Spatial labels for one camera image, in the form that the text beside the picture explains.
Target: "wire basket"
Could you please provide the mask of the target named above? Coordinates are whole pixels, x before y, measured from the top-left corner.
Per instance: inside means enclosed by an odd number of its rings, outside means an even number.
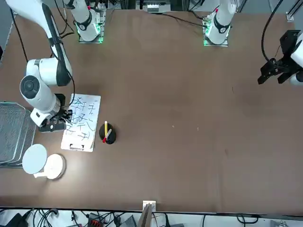
[[[23,154],[32,145],[35,131],[29,110],[17,103],[0,103],[0,167],[22,167]]]

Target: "round white lid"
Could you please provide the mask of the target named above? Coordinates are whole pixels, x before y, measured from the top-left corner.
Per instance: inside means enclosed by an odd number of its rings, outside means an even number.
[[[43,169],[47,160],[46,148],[41,144],[30,146],[22,158],[22,166],[28,174],[36,174]]]
[[[44,166],[48,179],[56,179],[65,171],[65,159],[58,154],[52,154],[47,158]]]

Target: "black cable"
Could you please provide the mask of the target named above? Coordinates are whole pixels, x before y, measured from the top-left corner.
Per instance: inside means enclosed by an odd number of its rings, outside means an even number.
[[[167,216],[166,213],[164,213],[164,215],[165,215],[165,227],[170,227],[169,217]]]
[[[276,54],[275,54],[274,58],[276,58],[276,55],[278,54],[280,47],[281,47],[281,45],[279,45],[279,47],[278,47],[278,49],[277,49],[277,51],[276,51]]]
[[[197,1],[196,4],[189,11],[193,10],[193,8],[196,7],[200,3],[200,1],[201,0]]]
[[[36,210],[36,212],[33,215],[33,227],[35,227],[35,218],[36,218],[36,214],[38,212],[39,209]]]
[[[254,221],[246,221],[245,218],[244,218],[244,216],[243,216],[242,214],[237,214],[236,217],[237,217],[237,220],[238,220],[241,224],[244,225],[244,227],[245,227],[246,224],[256,224],[256,223],[259,221],[259,218],[258,218],[258,217],[256,217],[256,220],[254,220]]]
[[[264,36],[265,36],[265,32],[266,32],[266,29],[271,21],[271,19],[273,18],[275,12],[277,11],[277,9],[279,8],[279,6],[281,5],[281,3],[283,2],[283,0],[280,0],[278,2],[278,4],[276,5],[275,9],[273,10],[273,12],[271,13],[271,15],[269,16],[268,18],[268,21],[266,22],[265,26],[264,26],[264,29],[263,29],[263,33],[262,33],[262,38],[261,38],[261,49],[262,49],[262,54],[264,56],[264,58],[267,60],[267,62],[269,62],[275,69],[279,69],[279,70],[282,70],[283,72],[286,72],[288,71],[288,68],[286,67],[282,67],[282,66],[279,66],[277,64],[274,64],[265,54],[265,51],[264,51]]]
[[[72,34],[74,34],[74,33],[73,32],[69,32],[69,33],[66,33],[66,34],[60,36],[60,38],[63,39],[65,37],[67,37],[68,35],[72,35]]]
[[[63,39],[64,37],[68,36],[68,35],[72,35],[74,34],[73,32],[69,32],[69,33],[65,33],[64,35],[61,36],[61,38]]]
[[[80,210],[80,212],[88,219],[89,218],[89,214],[84,213],[82,210]]]
[[[206,217],[206,215],[204,215],[204,217],[203,217],[202,227],[204,227],[205,217]]]
[[[154,213],[152,213],[153,217],[155,218],[155,222],[156,222],[156,226],[158,227],[158,222],[157,222],[157,219],[156,219],[156,216]]]
[[[4,212],[4,211],[6,211],[6,210],[8,210],[8,209],[3,209],[3,210],[0,210],[0,213]]]
[[[220,6],[220,5],[219,5],[219,6]],[[213,12],[214,12],[216,9],[218,9],[218,8],[219,8],[219,6],[217,6],[216,8],[214,8]]]
[[[80,225],[77,223],[76,215],[73,210],[71,211],[71,220],[74,221],[78,227],[80,227]]]
[[[75,81],[74,78],[72,77],[71,73],[68,71],[68,69],[66,68],[65,64],[62,63],[62,61],[55,55],[55,53],[53,52],[52,48],[51,51],[54,55],[54,57],[58,60],[58,62],[61,64],[61,66],[66,70],[66,72],[68,73],[68,76],[71,78],[72,80],[72,87],[73,87],[73,96],[72,96],[72,100],[69,103],[69,106],[73,103],[74,99],[75,99],[75,93],[76,93],[76,88],[75,88]]]
[[[196,18],[198,18],[198,19],[200,19],[200,20],[203,20],[205,17],[200,17],[200,16],[198,16],[194,11],[192,11],[192,10],[189,10],[189,12],[191,12],[192,14],[194,14],[194,16],[196,17]]]
[[[23,45],[23,41],[22,41],[22,38],[21,38],[21,35],[20,35],[20,32],[19,32],[19,29],[18,29],[17,24],[16,24],[16,21],[15,21],[14,13],[13,13],[13,11],[12,11],[11,8],[9,8],[9,9],[10,9],[11,18],[13,19],[15,28],[16,28],[17,33],[18,33],[18,36],[19,36],[19,40],[20,40],[20,43],[21,43],[21,46],[22,46],[22,50],[23,50],[23,54],[24,54],[25,60],[28,62],[27,53],[25,52],[25,48],[24,48],[24,45]]]
[[[180,20],[180,21],[184,21],[186,23],[189,23],[191,25],[196,25],[196,26],[200,26],[200,27],[207,27],[205,25],[202,25],[202,24],[197,24],[197,23],[194,23],[194,22],[191,22],[191,21],[188,21],[188,20],[184,20],[184,19],[181,19],[181,18],[178,18],[178,17],[175,17],[175,16],[172,16],[172,15],[169,15],[169,14],[161,14],[163,16],[168,16],[168,17],[172,17],[172,18],[175,18],[177,20]]]
[[[64,0],[62,0],[62,4],[63,4],[63,9],[65,9]],[[65,12],[65,14],[66,14],[65,20],[67,21],[68,14],[66,12]],[[63,31],[59,33],[59,35],[62,35],[66,31],[66,28],[67,28],[67,24],[65,23],[65,27],[64,27]]]
[[[101,216],[100,216],[100,214],[99,214],[99,211],[97,211],[97,214],[98,214],[98,216],[99,216],[99,222],[100,222],[100,224],[101,224]]]
[[[67,20],[65,20],[64,16],[62,15],[61,11],[59,10],[59,6],[58,6],[58,4],[57,4],[57,0],[54,0],[54,1],[55,1],[57,10],[58,10],[60,16],[61,16],[62,19],[65,21],[66,25],[71,29],[71,31],[74,32],[74,29],[72,29],[72,27],[68,24]]]
[[[50,211],[47,211],[46,213],[44,213],[44,211],[42,210],[43,214],[41,213],[40,210],[38,210],[39,213],[42,215],[41,219],[38,222],[37,227],[42,227],[43,221],[45,222],[45,219],[47,219],[47,215],[50,213]]]
[[[116,216],[116,218],[120,217],[121,215],[125,214],[125,212],[123,212],[122,214],[119,214],[118,216]],[[104,227],[108,227],[114,220],[110,221],[106,226]]]

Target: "robotic arm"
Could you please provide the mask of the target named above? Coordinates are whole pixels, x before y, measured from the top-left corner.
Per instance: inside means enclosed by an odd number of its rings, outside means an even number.
[[[88,9],[85,0],[63,0],[76,21],[79,35],[85,42],[91,42],[101,33],[100,13]]]
[[[7,4],[22,17],[39,24],[46,33],[55,57],[34,59],[27,63],[26,75],[21,80],[20,92],[34,107],[31,118],[42,127],[48,120],[61,113],[66,115],[58,97],[48,86],[66,86],[71,80],[72,70],[66,56],[59,31],[49,7],[41,0],[6,0]]]
[[[270,59],[261,68],[258,84],[263,84],[271,76],[280,75],[278,83],[288,79],[291,84],[303,85],[303,34],[300,30],[288,30],[280,38],[283,57],[279,60]]]
[[[211,24],[205,36],[214,44],[222,44],[229,32],[237,6],[234,0],[220,0],[220,5],[207,16]]]

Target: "pen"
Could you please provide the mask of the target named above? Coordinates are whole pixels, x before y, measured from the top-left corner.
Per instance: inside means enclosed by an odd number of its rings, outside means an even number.
[[[102,140],[103,143],[105,143],[105,141],[108,139],[108,137],[109,137],[109,135],[110,135],[111,132],[112,132],[112,129],[109,129],[108,133],[106,134],[106,136]]]
[[[104,122],[104,135],[107,135],[107,121]]]

